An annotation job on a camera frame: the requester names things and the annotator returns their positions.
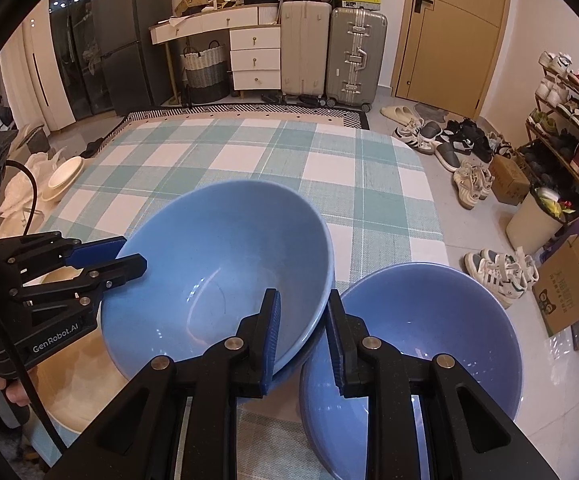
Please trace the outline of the woven laundry basket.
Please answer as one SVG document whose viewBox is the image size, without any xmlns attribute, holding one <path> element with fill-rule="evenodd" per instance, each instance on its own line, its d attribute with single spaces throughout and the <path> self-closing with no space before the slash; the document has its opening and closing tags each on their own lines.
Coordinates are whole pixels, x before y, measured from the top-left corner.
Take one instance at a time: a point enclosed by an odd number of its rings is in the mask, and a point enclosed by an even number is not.
<svg viewBox="0 0 579 480">
<path fill-rule="evenodd" d="M 187 44 L 181 54 L 184 81 L 192 104 L 222 100 L 230 93 L 228 52 L 218 40 L 204 50 Z"/>
</svg>

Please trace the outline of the dark grey refrigerator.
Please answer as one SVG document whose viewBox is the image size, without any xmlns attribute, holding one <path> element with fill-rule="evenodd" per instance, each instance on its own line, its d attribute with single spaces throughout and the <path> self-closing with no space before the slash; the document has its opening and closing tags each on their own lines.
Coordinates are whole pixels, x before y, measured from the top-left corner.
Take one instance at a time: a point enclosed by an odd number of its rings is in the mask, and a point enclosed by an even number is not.
<svg viewBox="0 0 579 480">
<path fill-rule="evenodd" d="M 171 0 L 91 0 L 96 42 L 114 111 L 159 107 L 172 92 L 166 49 L 151 28 L 172 13 Z"/>
</svg>

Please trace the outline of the tan wooden door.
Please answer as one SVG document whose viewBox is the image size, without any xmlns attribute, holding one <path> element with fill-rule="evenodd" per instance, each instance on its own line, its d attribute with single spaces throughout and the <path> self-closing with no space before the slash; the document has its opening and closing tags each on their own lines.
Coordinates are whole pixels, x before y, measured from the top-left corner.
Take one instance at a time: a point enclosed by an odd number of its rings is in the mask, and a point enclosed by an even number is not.
<svg viewBox="0 0 579 480">
<path fill-rule="evenodd" d="M 393 95 L 477 118 L 510 0 L 404 0 Z"/>
</svg>

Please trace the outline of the white small bowl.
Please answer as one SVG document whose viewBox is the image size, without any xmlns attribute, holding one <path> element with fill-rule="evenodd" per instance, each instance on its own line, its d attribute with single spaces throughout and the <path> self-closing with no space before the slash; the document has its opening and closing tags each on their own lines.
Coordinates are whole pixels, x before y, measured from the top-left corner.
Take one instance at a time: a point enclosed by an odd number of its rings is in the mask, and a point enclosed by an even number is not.
<svg viewBox="0 0 579 480">
<path fill-rule="evenodd" d="M 56 168 L 48 181 L 48 190 L 51 192 L 58 192 L 66 186 L 69 186 L 73 180 L 76 179 L 84 169 L 84 159 L 80 156 L 74 156 L 63 162 L 61 166 Z"/>
</svg>

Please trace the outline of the teal plaid tablecloth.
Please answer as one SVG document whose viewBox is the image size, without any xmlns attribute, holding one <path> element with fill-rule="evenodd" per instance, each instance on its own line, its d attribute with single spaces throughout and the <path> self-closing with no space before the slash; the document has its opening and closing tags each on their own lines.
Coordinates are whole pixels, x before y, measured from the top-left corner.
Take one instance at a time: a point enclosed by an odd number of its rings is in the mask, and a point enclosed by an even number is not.
<svg viewBox="0 0 579 480">
<path fill-rule="evenodd" d="M 127 126 L 90 162 L 43 226 L 66 237 L 129 236 L 179 195 L 204 185 L 254 179 L 305 196 L 329 226 L 336 287 L 394 263 L 448 263 L 433 195 L 419 155 L 384 133 L 271 119 L 164 119 Z M 95 332 L 76 352 L 76 373 L 94 372 L 75 388 L 63 366 L 39 371 L 50 408 L 77 415 L 84 427 L 125 385 Z M 295 373 L 267 399 L 239 412 L 239 479 L 333 479 L 308 444 L 298 415 Z M 80 431 L 54 422 L 70 445 Z"/>
</svg>

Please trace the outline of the shoe rack with shoes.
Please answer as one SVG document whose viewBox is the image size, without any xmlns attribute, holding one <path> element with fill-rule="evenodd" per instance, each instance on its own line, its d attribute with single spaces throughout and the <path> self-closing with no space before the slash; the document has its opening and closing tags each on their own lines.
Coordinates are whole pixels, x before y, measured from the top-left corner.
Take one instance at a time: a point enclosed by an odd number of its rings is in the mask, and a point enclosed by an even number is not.
<svg viewBox="0 0 579 480">
<path fill-rule="evenodd" d="M 579 68 L 566 53 L 539 55 L 542 77 L 525 119 L 528 142 L 517 150 L 530 180 L 579 195 Z"/>
</svg>

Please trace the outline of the patterned floor rug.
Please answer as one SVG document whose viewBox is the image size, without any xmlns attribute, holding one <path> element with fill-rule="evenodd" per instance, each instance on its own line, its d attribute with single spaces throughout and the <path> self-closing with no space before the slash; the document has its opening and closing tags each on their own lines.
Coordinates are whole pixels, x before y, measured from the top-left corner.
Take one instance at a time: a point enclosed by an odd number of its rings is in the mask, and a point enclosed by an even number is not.
<svg viewBox="0 0 579 480">
<path fill-rule="evenodd" d="M 348 110 L 345 107 L 310 107 L 297 104 L 268 104 L 268 103 L 217 103 L 209 105 L 195 105 L 190 107 L 174 106 L 152 108 L 131 112 L 122 118 L 122 121 L 106 136 L 90 142 L 80 153 L 83 158 L 93 158 L 110 144 L 116 136 L 132 124 L 147 125 L 171 122 L 171 120 L 192 119 L 262 119 L 287 120 L 288 122 L 314 122 L 335 126 L 369 130 L 369 118 L 362 110 Z"/>
</svg>

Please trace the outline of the cardboard box with cat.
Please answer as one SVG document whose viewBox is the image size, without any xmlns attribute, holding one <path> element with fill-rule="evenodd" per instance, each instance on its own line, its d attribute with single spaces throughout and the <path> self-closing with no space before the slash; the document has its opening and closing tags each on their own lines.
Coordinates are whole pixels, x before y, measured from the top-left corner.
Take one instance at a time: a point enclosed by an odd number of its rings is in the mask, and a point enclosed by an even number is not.
<svg viewBox="0 0 579 480">
<path fill-rule="evenodd" d="M 541 264 L 532 292 L 549 336 L 579 322 L 579 235 Z"/>
</svg>

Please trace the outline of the white trash bin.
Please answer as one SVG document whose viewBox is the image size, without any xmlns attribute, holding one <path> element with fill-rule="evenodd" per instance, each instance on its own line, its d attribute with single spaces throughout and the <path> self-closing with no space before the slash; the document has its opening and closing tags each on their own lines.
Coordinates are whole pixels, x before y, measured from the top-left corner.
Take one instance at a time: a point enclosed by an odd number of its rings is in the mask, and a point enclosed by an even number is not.
<svg viewBox="0 0 579 480">
<path fill-rule="evenodd" d="M 566 223 L 559 193 L 539 186 L 529 191 L 505 232 L 513 249 L 521 248 L 525 254 L 534 254 Z"/>
</svg>

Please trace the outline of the cream bowl under white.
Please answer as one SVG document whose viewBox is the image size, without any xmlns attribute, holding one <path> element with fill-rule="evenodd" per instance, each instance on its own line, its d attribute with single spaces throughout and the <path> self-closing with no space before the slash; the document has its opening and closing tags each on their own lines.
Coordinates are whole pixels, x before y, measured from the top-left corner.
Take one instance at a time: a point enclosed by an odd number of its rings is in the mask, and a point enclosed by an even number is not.
<svg viewBox="0 0 579 480">
<path fill-rule="evenodd" d="M 46 203 L 53 203 L 60 200 L 69 187 L 75 183 L 79 175 L 84 170 L 84 159 L 74 156 L 63 162 L 56 168 L 50 177 L 47 187 L 41 193 L 41 200 Z"/>
</svg>

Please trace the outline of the white vanity desk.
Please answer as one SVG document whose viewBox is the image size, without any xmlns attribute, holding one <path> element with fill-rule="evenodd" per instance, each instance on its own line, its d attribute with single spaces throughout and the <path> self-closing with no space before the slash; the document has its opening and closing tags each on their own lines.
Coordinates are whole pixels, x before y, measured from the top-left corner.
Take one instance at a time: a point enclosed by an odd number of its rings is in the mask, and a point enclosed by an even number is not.
<svg viewBox="0 0 579 480">
<path fill-rule="evenodd" d="M 281 26 L 277 3 L 232 6 L 184 18 L 168 18 L 150 28 L 152 44 L 214 32 L 229 33 L 235 91 L 281 89 Z"/>
</svg>

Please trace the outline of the beige suitcase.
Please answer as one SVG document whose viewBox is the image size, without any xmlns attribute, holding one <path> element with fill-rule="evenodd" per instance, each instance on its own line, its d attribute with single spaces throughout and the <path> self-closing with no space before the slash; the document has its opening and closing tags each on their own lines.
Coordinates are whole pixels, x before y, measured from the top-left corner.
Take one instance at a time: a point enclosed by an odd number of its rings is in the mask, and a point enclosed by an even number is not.
<svg viewBox="0 0 579 480">
<path fill-rule="evenodd" d="M 281 4 L 281 90 L 320 100 L 325 91 L 332 6 L 318 1 Z"/>
</svg>

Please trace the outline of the small brown cardboard box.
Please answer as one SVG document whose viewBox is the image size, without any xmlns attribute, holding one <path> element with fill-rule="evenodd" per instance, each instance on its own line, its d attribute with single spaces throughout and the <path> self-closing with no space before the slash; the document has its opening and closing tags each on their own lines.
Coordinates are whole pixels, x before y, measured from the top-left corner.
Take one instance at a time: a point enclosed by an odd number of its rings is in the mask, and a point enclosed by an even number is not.
<svg viewBox="0 0 579 480">
<path fill-rule="evenodd" d="M 529 193 L 530 182 L 512 159 L 495 155 L 489 170 L 493 175 L 492 192 L 500 203 L 517 206 Z"/>
</svg>

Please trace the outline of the large cream plate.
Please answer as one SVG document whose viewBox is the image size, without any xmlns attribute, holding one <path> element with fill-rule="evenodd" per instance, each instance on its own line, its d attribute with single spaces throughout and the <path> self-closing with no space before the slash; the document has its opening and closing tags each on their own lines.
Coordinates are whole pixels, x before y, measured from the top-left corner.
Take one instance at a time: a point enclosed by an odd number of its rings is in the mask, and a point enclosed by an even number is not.
<svg viewBox="0 0 579 480">
<path fill-rule="evenodd" d="M 37 367 L 37 391 L 50 416 L 80 434 L 127 385 L 99 328 Z"/>
</svg>

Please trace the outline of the white sneaker pair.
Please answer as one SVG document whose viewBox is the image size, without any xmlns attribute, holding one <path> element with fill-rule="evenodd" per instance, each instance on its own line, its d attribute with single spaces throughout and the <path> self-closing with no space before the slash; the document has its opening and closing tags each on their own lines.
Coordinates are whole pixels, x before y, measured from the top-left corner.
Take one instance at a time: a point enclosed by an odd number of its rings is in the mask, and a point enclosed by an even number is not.
<svg viewBox="0 0 579 480">
<path fill-rule="evenodd" d="M 492 249 L 468 252 L 463 257 L 463 266 L 467 274 L 489 290 L 504 309 L 539 281 L 535 260 L 521 246 L 511 254 Z"/>
</svg>

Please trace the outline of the silver suitcase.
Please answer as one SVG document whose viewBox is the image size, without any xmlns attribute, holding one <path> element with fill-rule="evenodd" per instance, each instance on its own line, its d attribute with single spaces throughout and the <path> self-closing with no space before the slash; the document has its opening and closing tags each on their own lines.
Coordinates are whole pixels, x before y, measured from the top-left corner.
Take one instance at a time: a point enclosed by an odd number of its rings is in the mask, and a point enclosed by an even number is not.
<svg viewBox="0 0 579 480">
<path fill-rule="evenodd" d="M 368 112 L 376 96 L 386 44 L 384 14 L 336 8 L 329 28 L 326 106 L 344 105 Z"/>
</svg>

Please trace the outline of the white plastic bag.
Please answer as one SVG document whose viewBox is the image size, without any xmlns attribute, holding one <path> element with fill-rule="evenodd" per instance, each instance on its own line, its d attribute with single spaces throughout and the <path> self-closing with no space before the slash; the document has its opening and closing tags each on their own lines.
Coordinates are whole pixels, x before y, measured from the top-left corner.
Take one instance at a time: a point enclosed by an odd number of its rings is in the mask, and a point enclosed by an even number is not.
<svg viewBox="0 0 579 480">
<path fill-rule="evenodd" d="M 53 156 L 47 152 L 31 154 L 24 162 L 24 166 L 32 173 L 37 187 L 35 220 L 39 219 L 40 214 L 46 214 L 58 206 L 65 195 L 62 192 L 51 198 L 48 191 L 50 177 L 63 162 L 66 162 L 64 148 L 55 152 Z M 33 199 L 32 182 L 28 175 L 17 168 L 6 167 L 4 188 L 0 192 L 0 226 L 5 221 L 13 220 L 18 232 L 22 232 L 32 211 Z"/>
</svg>

